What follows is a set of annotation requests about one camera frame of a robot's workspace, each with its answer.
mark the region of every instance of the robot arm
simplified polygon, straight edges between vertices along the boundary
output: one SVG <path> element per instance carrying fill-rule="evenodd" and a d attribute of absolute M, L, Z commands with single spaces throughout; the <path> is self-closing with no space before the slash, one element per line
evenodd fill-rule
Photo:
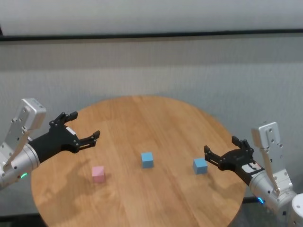
<path fill-rule="evenodd" d="M 303 194 L 297 195 L 283 163 L 280 134 L 276 122 L 252 129 L 254 144 L 260 148 L 265 169 L 253 159 L 254 150 L 246 140 L 232 137 L 240 149 L 222 157 L 205 146 L 205 160 L 220 170 L 235 172 L 259 201 L 277 215 L 279 226 L 303 227 Z"/>
<path fill-rule="evenodd" d="M 77 112 L 61 113 L 50 122 L 49 132 L 29 142 L 30 132 L 41 126 L 46 109 L 35 99 L 22 99 L 11 127 L 0 147 L 0 190 L 18 181 L 38 168 L 40 163 L 63 150 L 77 153 L 94 147 L 100 131 L 78 139 L 76 133 L 64 124 L 75 120 Z"/>

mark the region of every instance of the pink cube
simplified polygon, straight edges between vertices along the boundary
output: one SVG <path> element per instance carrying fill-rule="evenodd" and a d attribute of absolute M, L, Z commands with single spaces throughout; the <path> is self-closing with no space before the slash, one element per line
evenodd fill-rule
<path fill-rule="evenodd" d="M 94 183 L 102 183 L 105 181 L 105 173 L 103 166 L 94 166 L 92 168 L 92 177 Z"/>

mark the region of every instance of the light blue cube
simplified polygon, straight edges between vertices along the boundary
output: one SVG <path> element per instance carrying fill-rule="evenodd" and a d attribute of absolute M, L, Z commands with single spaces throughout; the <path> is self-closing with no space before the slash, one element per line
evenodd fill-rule
<path fill-rule="evenodd" d="M 153 156 L 151 152 L 142 153 L 141 160 L 142 160 L 142 168 L 144 169 L 153 168 Z"/>
<path fill-rule="evenodd" d="M 204 158 L 194 159 L 193 169 L 195 174 L 206 174 L 207 173 L 207 162 Z"/>

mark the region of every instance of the green indicator light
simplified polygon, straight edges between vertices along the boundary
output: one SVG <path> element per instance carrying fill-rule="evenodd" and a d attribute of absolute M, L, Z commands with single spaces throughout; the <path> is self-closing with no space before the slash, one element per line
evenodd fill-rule
<path fill-rule="evenodd" d="M 23 173 L 21 176 L 20 176 L 20 178 L 23 178 L 23 177 L 25 177 L 27 175 L 27 173 Z"/>

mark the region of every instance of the round wooden table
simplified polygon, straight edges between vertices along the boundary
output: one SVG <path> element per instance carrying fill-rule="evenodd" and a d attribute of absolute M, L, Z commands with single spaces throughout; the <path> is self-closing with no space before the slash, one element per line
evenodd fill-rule
<path fill-rule="evenodd" d="M 224 227 L 237 214 L 246 185 L 208 163 L 195 175 L 204 145 L 235 149 L 229 132 L 202 110 L 170 98 L 122 97 L 79 111 L 68 124 L 79 138 L 96 130 L 94 148 L 64 151 L 32 174 L 36 206 L 49 227 Z M 142 169 L 152 152 L 154 168 Z M 104 166 L 105 183 L 91 169 Z"/>

